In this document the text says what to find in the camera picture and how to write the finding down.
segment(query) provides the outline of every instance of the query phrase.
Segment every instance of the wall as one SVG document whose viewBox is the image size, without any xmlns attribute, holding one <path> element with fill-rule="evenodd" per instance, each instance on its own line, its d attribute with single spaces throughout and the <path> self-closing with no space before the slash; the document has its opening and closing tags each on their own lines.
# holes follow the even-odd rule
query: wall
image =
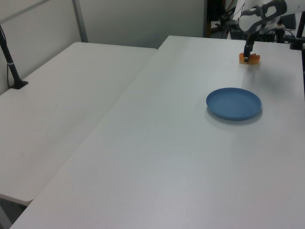
<svg viewBox="0 0 305 229">
<path fill-rule="evenodd" d="M 1 26 L 21 79 L 80 41 L 71 0 L 49 0 Z M 6 60 L 1 50 L 0 94 L 7 89 Z"/>
<path fill-rule="evenodd" d="M 203 36 L 205 0 L 77 0 L 89 42 L 159 48 L 168 35 Z"/>
</svg>

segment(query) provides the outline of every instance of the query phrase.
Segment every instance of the black cable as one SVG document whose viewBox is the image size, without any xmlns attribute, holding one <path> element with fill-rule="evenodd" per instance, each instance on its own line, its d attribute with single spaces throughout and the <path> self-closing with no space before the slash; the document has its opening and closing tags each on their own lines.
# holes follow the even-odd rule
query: black cable
<svg viewBox="0 0 305 229">
<path fill-rule="evenodd" d="M 268 30 L 267 32 L 264 32 L 264 33 L 263 33 L 263 35 L 265 35 L 266 33 L 270 32 L 270 31 L 272 31 L 272 33 L 271 33 L 271 34 L 273 34 L 273 32 L 274 32 L 275 30 L 276 30 L 276 29 L 271 29 L 271 30 Z"/>
<path fill-rule="evenodd" d="M 6 68 L 6 80 L 8 82 L 8 87 L 10 89 L 10 83 L 9 83 L 9 65 L 7 64 L 7 68 Z"/>
<path fill-rule="evenodd" d="M 291 35 L 293 35 L 293 37 L 295 38 L 294 34 L 292 32 L 290 32 L 289 30 L 285 30 L 284 31 L 287 31 L 288 33 L 290 33 Z"/>
<path fill-rule="evenodd" d="M 5 44 L 6 44 L 6 37 L 5 37 L 4 31 L 3 31 L 2 27 L 1 27 L 1 25 L 0 25 L 0 30 L 1 30 L 1 33 L 3 34 L 4 40 L 5 40 Z"/>
<path fill-rule="evenodd" d="M 1 27 L 1 25 L 0 25 L 0 32 L 1 32 L 2 35 L 3 35 L 3 38 L 4 38 L 4 40 L 5 40 L 5 44 L 7 44 L 7 43 L 6 43 L 6 37 L 5 37 L 4 31 L 3 31 L 2 27 Z M 9 89 L 10 89 L 10 84 L 9 84 L 9 65 L 8 65 L 8 64 L 6 64 L 6 80 L 7 80 L 7 82 L 8 82 L 8 87 L 9 87 Z"/>
<path fill-rule="evenodd" d="M 244 4 L 241 6 L 241 8 L 239 9 L 239 11 L 242 10 L 243 8 L 244 8 Z"/>
</svg>

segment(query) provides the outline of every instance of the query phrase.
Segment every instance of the black pole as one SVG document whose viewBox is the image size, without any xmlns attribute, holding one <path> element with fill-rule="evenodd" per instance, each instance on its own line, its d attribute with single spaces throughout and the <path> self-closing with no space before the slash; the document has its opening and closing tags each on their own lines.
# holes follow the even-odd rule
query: black pole
<svg viewBox="0 0 305 229">
<path fill-rule="evenodd" d="M 1 48 L 2 48 L 2 51 L 3 51 L 3 54 L 5 56 L 6 62 L 9 66 L 9 68 L 10 68 L 10 72 L 13 75 L 13 78 L 14 78 L 14 81 L 15 81 L 15 84 L 11 88 L 20 89 L 23 86 L 27 85 L 28 82 L 22 81 L 20 79 L 19 75 L 18 75 L 18 72 L 17 72 L 17 69 L 15 67 L 14 61 L 13 61 L 11 55 L 10 55 L 10 51 L 8 49 L 8 46 L 7 46 L 6 39 L 5 39 L 2 28 L 0 28 L 0 45 L 1 45 Z"/>
<path fill-rule="evenodd" d="M 304 25 L 305 25 L 305 11 L 302 12 L 299 28 L 297 29 L 296 38 L 295 41 L 290 44 L 290 49 L 293 50 L 303 49 L 302 34 L 304 31 Z"/>
</svg>

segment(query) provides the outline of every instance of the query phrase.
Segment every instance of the black base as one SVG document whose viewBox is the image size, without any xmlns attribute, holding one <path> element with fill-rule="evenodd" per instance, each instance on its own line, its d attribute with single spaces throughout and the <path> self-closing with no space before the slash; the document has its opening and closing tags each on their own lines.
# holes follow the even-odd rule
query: black base
<svg viewBox="0 0 305 229">
<path fill-rule="evenodd" d="M 25 85 L 27 85 L 29 83 L 29 82 L 26 82 L 26 81 L 22 81 L 22 82 L 23 82 L 22 85 L 19 85 L 19 86 L 13 85 L 13 86 L 11 86 L 11 88 L 19 90 L 20 88 L 24 87 Z"/>
<path fill-rule="evenodd" d="M 290 49 L 292 50 L 303 50 L 303 42 L 301 40 L 295 40 L 290 43 Z"/>
</svg>

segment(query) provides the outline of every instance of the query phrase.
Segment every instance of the table surface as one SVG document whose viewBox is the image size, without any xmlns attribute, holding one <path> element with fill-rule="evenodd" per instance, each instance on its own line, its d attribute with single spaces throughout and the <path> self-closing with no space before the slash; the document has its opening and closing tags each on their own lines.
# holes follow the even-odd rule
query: table surface
<svg viewBox="0 0 305 229">
<path fill-rule="evenodd" d="M 155 54 L 75 43 L 0 96 L 0 198 L 28 205 Z"/>
<path fill-rule="evenodd" d="M 170 36 L 12 229 L 296 229 L 305 218 L 301 53 Z M 256 93 L 262 113 L 226 121 L 215 89 Z"/>
</svg>

